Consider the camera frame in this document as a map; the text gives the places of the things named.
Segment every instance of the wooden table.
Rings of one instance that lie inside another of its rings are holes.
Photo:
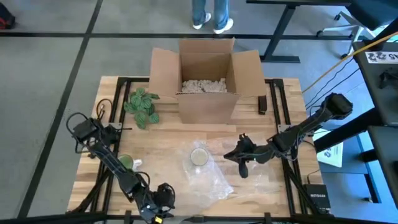
[[[95,100],[93,116],[97,102],[103,98],[113,99],[117,77],[102,77]],[[306,118],[303,97],[298,79],[284,79],[285,94],[289,107],[289,114],[293,124],[298,124]],[[131,91],[138,87],[148,87],[148,83],[132,83]],[[122,108],[123,94],[119,99],[118,110]],[[192,150],[192,142],[206,141],[207,148],[218,164],[225,179],[233,187],[234,192],[225,200],[219,200],[212,206],[200,212],[204,216],[217,217],[263,217],[264,212],[270,212],[272,217],[289,217],[287,196],[280,159],[273,159],[257,171],[249,170],[249,177],[242,179],[238,173],[237,163],[223,158],[223,154],[234,148],[238,135],[246,133],[256,144],[265,144],[266,139],[276,133],[275,118],[269,86],[267,85],[267,112],[258,115],[257,98],[239,100],[230,124],[182,124],[178,117],[177,101],[173,98],[161,97],[155,102],[156,111],[160,115],[159,124],[150,124],[146,130],[140,130],[135,125],[133,115],[127,114],[124,120],[125,128],[132,131],[123,131],[119,147],[119,155],[129,154],[135,159],[142,159],[140,170],[147,172],[150,177],[150,187],[155,190],[163,182],[169,183],[176,191],[176,210],[174,215],[192,215],[193,207],[197,203],[190,195],[190,188],[182,169],[182,158]],[[283,110],[279,108],[283,120]],[[103,122],[108,120],[110,108],[106,108]],[[307,174],[319,169],[317,157],[313,146],[307,143],[300,145],[298,150],[301,178],[306,182]],[[68,209],[75,208],[94,186],[98,171],[99,160],[90,159],[82,155],[76,173]],[[321,184],[322,178],[317,172],[310,176],[312,183]],[[109,214],[123,215],[126,210],[132,210],[133,215],[138,215],[136,204],[129,203],[122,194],[118,183],[114,180],[109,204]],[[300,213],[298,192],[292,184],[295,198],[296,212]],[[99,198],[101,208],[103,201]]]

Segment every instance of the jeans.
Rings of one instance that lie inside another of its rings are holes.
[[[206,0],[192,0],[193,25],[203,24],[206,19]],[[226,26],[229,18],[228,0],[214,0],[215,29],[219,30]]]

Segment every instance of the floor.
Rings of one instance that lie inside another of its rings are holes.
[[[4,105],[0,118],[7,128],[0,135],[3,143],[0,157],[0,218],[17,215],[49,129],[58,119],[57,109],[63,109],[60,100],[66,97],[68,101],[65,110],[60,111],[62,118],[55,140],[52,146],[45,146],[51,149],[51,153],[29,215],[63,213],[79,159],[73,152],[74,142],[66,132],[65,118],[76,111],[91,113],[101,76],[148,76],[153,47],[178,50],[178,39],[89,39],[84,33],[210,34],[212,24],[203,26],[201,30],[191,28],[190,1],[2,0],[2,3],[17,17],[18,22],[14,30],[5,32],[64,33],[69,37],[0,37],[0,104]],[[96,5],[98,18],[93,19],[89,26]],[[207,8],[211,11],[212,1],[209,1]],[[284,6],[280,5],[250,5],[244,1],[233,1],[230,16],[235,24],[227,33],[272,34],[283,10]],[[345,8],[299,7],[285,34],[313,35],[323,27],[343,25],[344,20],[333,20],[340,11],[345,11]],[[264,52],[268,43],[268,40],[237,39],[234,50],[257,49]],[[299,78],[304,89],[338,62],[338,57],[348,47],[348,41],[282,40],[275,54],[298,55],[302,63],[263,63],[264,76]],[[328,88],[357,67],[355,62],[351,62]],[[332,75],[329,74],[304,94],[306,103]],[[372,107],[359,72],[335,88],[334,92],[345,94],[354,103],[354,113],[347,120]],[[331,184],[337,180],[349,184],[346,180],[353,180],[344,174],[328,174],[324,175],[324,179]],[[357,200],[354,195],[339,196],[343,185],[334,189],[333,194],[342,198],[343,202]],[[367,203],[355,205],[349,212],[344,209],[334,211],[338,217],[386,220],[380,215],[363,215],[366,213],[363,211],[372,209],[372,205]]]

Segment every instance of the yellow label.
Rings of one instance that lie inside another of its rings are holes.
[[[163,219],[161,219],[159,217],[155,217],[155,222],[156,223],[163,223]]]

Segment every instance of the yellow cable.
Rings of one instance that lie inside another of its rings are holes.
[[[315,82],[313,82],[310,86],[308,86],[308,87],[303,91],[303,93],[305,93],[307,90],[309,90],[311,87],[313,87],[313,86],[314,86],[317,82],[319,82],[319,80],[321,80],[325,75],[329,74],[330,71],[332,71],[334,68],[336,68],[339,64],[341,64],[342,62],[344,62],[344,61],[347,60],[348,58],[350,58],[350,57],[352,57],[352,56],[354,56],[354,55],[356,55],[356,54],[358,54],[358,53],[361,53],[362,51],[367,50],[368,48],[373,47],[373,46],[375,46],[376,44],[378,44],[378,43],[380,43],[380,42],[383,42],[383,41],[385,41],[385,40],[388,40],[388,39],[390,39],[391,37],[393,37],[393,36],[395,36],[395,35],[398,35],[398,32],[395,32],[395,33],[393,33],[393,34],[391,34],[391,35],[388,35],[387,37],[383,37],[383,38],[381,38],[380,40],[375,41],[375,42],[373,42],[373,43],[371,43],[371,44],[369,44],[369,45],[367,45],[367,46],[365,46],[365,47],[363,47],[363,48],[361,48],[361,49],[355,51],[354,53],[352,53],[352,54],[350,54],[350,55],[347,55],[345,58],[343,58],[342,60],[340,60],[335,66],[331,67],[327,72],[325,72],[325,73],[324,73],[323,75],[321,75],[317,80],[315,80]]]

